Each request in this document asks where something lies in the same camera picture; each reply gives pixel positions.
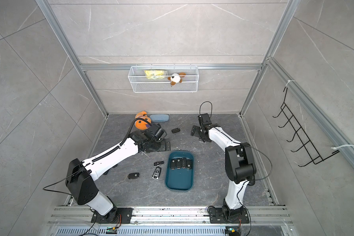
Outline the teal storage box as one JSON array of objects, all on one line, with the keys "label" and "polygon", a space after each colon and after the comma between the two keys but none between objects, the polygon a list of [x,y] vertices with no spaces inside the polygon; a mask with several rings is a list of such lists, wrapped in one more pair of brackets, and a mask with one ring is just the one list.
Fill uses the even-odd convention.
[{"label": "teal storage box", "polygon": [[[186,168],[180,168],[171,170],[170,162],[172,159],[177,158],[191,159],[193,162],[193,168],[191,170]],[[165,176],[165,185],[171,191],[188,192],[194,184],[194,156],[188,151],[173,151],[168,158],[168,165]]]}]

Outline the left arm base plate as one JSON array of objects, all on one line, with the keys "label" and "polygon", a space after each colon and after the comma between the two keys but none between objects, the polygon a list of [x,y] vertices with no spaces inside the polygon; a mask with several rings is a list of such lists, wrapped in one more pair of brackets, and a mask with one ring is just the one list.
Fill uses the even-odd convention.
[{"label": "left arm base plate", "polygon": [[97,211],[94,211],[91,218],[91,223],[98,224],[129,224],[132,218],[133,208],[120,207],[112,209],[106,215],[100,215]]}]

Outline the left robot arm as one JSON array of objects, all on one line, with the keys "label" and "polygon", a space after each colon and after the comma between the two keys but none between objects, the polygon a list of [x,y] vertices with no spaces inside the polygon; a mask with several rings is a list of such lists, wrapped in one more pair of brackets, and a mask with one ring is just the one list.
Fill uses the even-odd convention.
[{"label": "left robot arm", "polygon": [[78,205],[87,205],[101,216],[115,216],[117,207],[102,194],[95,181],[123,160],[140,152],[170,151],[170,142],[161,135],[135,131],[121,143],[94,157],[70,162],[65,185]]}]

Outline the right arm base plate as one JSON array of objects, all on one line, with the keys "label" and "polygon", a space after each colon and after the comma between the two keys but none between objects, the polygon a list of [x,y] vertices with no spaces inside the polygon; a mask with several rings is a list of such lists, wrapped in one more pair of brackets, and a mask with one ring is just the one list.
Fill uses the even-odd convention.
[{"label": "right arm base plate", "polygon": [[226,207],[216,208],[209,206],[207,213],[211,224],[248,224],[250,223],[249,214],[244,207],[231,210]]}]

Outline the black flip key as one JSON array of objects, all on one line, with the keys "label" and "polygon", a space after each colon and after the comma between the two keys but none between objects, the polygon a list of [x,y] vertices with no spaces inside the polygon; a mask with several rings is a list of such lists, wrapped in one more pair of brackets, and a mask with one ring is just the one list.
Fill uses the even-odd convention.
[{"label": "black flip key", "polygon": [[170,162],[170,168],[171,170],[175,170],[176,169],[176,159],[172,159]]}]

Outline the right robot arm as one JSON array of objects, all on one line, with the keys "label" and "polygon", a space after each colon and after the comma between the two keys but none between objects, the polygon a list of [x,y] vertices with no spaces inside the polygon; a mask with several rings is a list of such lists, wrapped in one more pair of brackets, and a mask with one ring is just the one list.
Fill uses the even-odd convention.
[{"label": "right robot arm", "polygon": [[215,142],[225,152],[225,171],[230,180],[227,195],[223,201],[223,217],[230,218],[244,213],[243,198],[248,185],[255,184],[257,168],[252,148],[241,143],[216,125],[194,125],[191,135],[203,142]]}]

